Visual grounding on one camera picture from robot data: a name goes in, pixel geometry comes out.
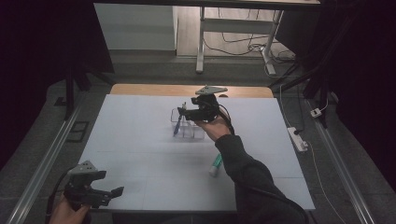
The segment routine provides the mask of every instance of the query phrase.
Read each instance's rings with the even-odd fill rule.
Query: wall
[[[176,7],[94,5],[108,49],[176,49]]]

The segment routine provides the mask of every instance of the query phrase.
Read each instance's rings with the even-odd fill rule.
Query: blue pen
[[[178,129],[180,128],[181,117],[182,117],[181,115],[178,117],[178,121],[177,121],[177,124],[176,124],[175,130],[174,130],[174,136],[176,136],[176,135],[177,135],[177,133],[178,133]]]
[[[213,177],[216,177],[219,172],[219,168],[222,164],[222,157],[221,154],[219,154],[216,159],[213,161],[212,166],[210,167],[209,174]]]

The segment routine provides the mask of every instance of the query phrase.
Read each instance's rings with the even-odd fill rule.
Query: clear container
[[[186,120],[186,118],[182,117],[180,121],[180,126],[178,127],[177,133],[175,134],[175,128],[178,123],[178,110],[177,108],[172,110],[171,115],[171,123],[172,123],[172,134],[177,138],[195,138],[195,139],[204,139],[205,131],[198,127],[194,121]]]

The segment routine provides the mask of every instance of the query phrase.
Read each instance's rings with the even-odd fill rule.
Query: white surface
[[[124,186],[105,209],[233,211],[233,181],[208,173],[218,151],[209,137],[174,138],[173,108],[190,97],[108,95],[80,162],[106,170],[95,189]],[[314,209],[276,99],[219,98],[245,149],[271,171],[276,185],[304,209]]]
[[[177,7],[94,6],[108,49],[176,49]]]

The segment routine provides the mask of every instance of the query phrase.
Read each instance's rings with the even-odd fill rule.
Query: marker
[[[209,174],[213,177],[218,175],[219,168],[222,164],[221,154],[219,154],[216,159],[213,161],[212,166],[210,167]]]

